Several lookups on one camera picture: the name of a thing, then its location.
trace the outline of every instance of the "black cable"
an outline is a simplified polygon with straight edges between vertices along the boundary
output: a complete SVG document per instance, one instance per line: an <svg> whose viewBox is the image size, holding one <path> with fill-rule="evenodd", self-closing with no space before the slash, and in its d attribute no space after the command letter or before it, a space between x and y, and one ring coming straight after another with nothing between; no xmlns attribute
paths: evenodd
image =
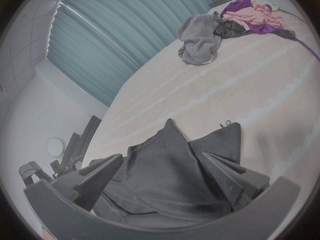
<svg viewBox="0 0 320 240"><path fill-rule="evenodd" d="M25 174L27 171L30 171L30 170L37 170L36 172L41 171L40 169L28 169L28 170L25 170L25 171L21 174L21 180L22 180L23 184L25 184L25 183L24 183L24 181L23 181L22 176L23 176L23 174Z"/></svg>

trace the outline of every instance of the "tiled ceiling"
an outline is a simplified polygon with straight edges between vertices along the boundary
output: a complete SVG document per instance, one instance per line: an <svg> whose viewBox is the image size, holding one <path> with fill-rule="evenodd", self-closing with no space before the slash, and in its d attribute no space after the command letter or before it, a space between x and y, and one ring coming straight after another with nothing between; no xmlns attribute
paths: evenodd
<svg viewBox="0 0 320 240"><path fill-rule="evenodd" d="M0 104L0 131L20 92L35 77L45 58L47 34L60 0L29 0L12 23L0 47L0 79L7 92Z"/></svg>

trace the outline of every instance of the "pile of clothes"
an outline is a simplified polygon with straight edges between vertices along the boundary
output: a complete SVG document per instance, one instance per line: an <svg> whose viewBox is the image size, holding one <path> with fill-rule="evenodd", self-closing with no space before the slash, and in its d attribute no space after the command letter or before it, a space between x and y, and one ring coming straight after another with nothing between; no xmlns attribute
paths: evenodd
<svg viewBox="0 0 320 240"><path fill-rule="evenodd" d="M128 156L93 211L110 221L145 228L180 228L232 212L213 176L198 160L209 152L240 164L241 126L231 123L187 142L172 119Z"/></svg>
<svg viewBox="0 0 320 240"><path fill-rule="evenodd" d="M282 17L272 14L270 5L251 3L251 0L231 2L220 15L215 11L212 15L200 14L187 18L177 32L179 40L184 42L178 56L183 62L193 65L211 63L221 39L253 33L273 33L298 41L320 61L313 50L295 37L295 32L289 30Z"/></svg>

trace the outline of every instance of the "bed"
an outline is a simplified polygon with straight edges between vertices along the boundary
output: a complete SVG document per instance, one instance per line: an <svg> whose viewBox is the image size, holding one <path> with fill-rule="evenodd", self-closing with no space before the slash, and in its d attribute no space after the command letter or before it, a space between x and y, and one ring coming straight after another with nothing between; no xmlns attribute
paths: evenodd
<svg viewBox="0 0 320 240"><path fill-rule="evenodd" d="M305 23L273 14L319 53ZM271 183L285 175L302 186L290 221L319 174L320 63L300 43L274 34L224 39L213 62L202 66L182 62L181 46L172 42L122 86L82 166L117 153L126 156L129 146L156 134L168 118L187 141L227 120L239 122L241 166L269 175Z"/></svg>

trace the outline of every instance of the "curtain pleat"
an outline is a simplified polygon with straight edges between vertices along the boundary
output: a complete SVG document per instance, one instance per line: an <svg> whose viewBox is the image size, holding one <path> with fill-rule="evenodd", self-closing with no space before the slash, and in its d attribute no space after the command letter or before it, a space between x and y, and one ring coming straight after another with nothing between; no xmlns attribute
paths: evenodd
<svg viewBox="0 0 320 240"><path fill-rule="evenodd" d="M52 23L47 58L107 106L134 72L177 38L187 17L207 13L211 4L211 0L62 2Z"/></svg>

